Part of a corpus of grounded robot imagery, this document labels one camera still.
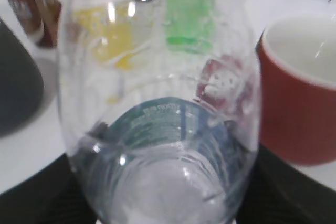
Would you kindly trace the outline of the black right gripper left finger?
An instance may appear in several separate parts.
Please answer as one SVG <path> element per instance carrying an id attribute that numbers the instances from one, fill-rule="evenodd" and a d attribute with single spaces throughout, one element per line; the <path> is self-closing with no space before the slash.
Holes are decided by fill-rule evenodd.
<path id="1" fill-rule="evenodd" d="M 36 175 L 1 194 L 1 223 L 105 223 L 97 202 L 98 154 L 61 155 Z"/>

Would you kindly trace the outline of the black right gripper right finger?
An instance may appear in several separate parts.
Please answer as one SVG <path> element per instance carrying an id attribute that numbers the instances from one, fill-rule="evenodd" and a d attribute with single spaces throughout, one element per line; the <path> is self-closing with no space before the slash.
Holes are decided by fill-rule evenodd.
<path id="1" fill-rule="evenodd" d="M 249 153 L 240 144 L 245 134 L 237 123 L 225 121 L 239 173 L 248 184 L 236 216 L 237 223 L 335 223 L 335 191 L 286 164 L 264 146 Z"/>

